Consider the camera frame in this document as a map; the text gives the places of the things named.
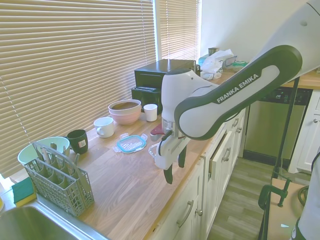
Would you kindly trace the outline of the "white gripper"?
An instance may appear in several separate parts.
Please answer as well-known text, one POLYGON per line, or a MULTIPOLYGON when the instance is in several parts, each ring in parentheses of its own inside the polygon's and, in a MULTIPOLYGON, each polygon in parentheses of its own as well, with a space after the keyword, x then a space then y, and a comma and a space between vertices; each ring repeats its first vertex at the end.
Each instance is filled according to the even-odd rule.
POLYGON ((173 183, 173 163, 178 160, 180 168, 185 166, 187 144, 187 137, 168 136, 156 148, 155 164, 163 169, 165 180, 170 185, 173 183))

